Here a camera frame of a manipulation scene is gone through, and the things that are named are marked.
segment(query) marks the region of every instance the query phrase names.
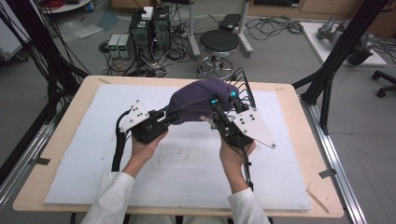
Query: round stool seat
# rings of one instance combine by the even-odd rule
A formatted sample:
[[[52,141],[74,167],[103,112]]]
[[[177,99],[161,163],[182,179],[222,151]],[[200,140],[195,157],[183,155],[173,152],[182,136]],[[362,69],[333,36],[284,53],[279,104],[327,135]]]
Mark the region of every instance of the round stool seat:
[[[201,46],[215,55],[229,55],[239,47],[238,37],[228,31],[212,30],[201,35]]]

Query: office chair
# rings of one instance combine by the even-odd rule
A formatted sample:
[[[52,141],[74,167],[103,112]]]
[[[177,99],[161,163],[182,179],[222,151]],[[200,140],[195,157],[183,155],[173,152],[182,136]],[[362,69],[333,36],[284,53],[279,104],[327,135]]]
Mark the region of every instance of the office chair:
[[[373,73],[372,79],[377,80],[381,77],[393,84],[391,86],[383,87],[383,88],[379,89],[379,91],[376,93],[376,96],[382,98],[387,95],[386,91],[396,91],[396,77],[391,77],[390,75],[388,75],[386,73],[376,70]]]
[[[212,54],[205,57],[198,67],[199,76],[226,78],[233,73],[233,64],[224,58],[239,48],[239,39],[236,34],[224,30],[205,32],[200,38],[201,49]]]

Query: black metal frame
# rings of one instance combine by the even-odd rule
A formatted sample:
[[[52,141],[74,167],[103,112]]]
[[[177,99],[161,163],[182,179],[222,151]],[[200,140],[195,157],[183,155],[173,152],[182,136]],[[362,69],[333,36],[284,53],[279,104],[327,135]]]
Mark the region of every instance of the black metal frame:
[[[353,52],[358,41],[387,2],[388,0],[364,0],[343,35],[335,44],[329,57],[319,70],[292,84],[294,89],[298,89],[311,82],[308,90],[301,95],[301,100],[306,101],[310,105],[315,105],[318,97],[323,92],[323,101],[320,111],[320,127],[327,135],[329,134],[328,118],[332,94],[332,80],[344,60]]]
[[[77,68],[62,56],[53,42],[49,30],[43,24],[43,21],[37,15],[34,6],[29,0],[6,0],[6,2],[29,35],[37,51],[44,57],[45,61],[43,61],[41,65],[44,65],[47,71],[43,71],[43,68],[39,68],[39,70],[41,73],[44,72],[48,74],[46,79],[49,83],[49,107],[47,118],[47,122],[49,122],[56,114],[56,106],[59,100],[63,96],[72,96],[76,94],[80,84],[73,74],[82,78],[87,77],[89,74]],[[4,18],[4,16],[2,17],[1,19],[27,49],[30,56],[35,58],[33,51],[18,35],[13,25],[7,21],[7,18]]]

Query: stool base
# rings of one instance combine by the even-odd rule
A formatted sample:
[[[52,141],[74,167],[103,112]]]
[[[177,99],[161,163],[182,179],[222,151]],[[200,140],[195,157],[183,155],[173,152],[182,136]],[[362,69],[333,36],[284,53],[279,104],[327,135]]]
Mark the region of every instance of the stool base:
[[[198,72],[198,77],[227,78],[233,74],[233,64],[220,56],[205,57],[199,63]]]

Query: hand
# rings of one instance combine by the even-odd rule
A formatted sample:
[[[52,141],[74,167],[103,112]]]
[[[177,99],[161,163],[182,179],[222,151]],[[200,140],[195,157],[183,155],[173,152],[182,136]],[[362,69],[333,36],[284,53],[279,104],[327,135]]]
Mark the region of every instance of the hand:
[[[151,159],[155,148],[157,148],[167,133],[168,132],[161,134],[147,145],[138,142],[134,137],[132,137],[132,156],[122,171],[133,178],[136,178],[142,167],[149,159]]]
[[[254,141],[251,145],[245,146],[245,150],[247,150],[248,155],[250,155],[250,153],[255,148],[256,143]],[[224,173],[227,176],[228,182],[230,183],[231,192],[236,193],[247,189],[248,184],[246,183],[241,170],[242,165],[244,164],[244,157],[235,152],[233,148],[224,141],[223,138],[221,138],[220,160],[224,169]]]

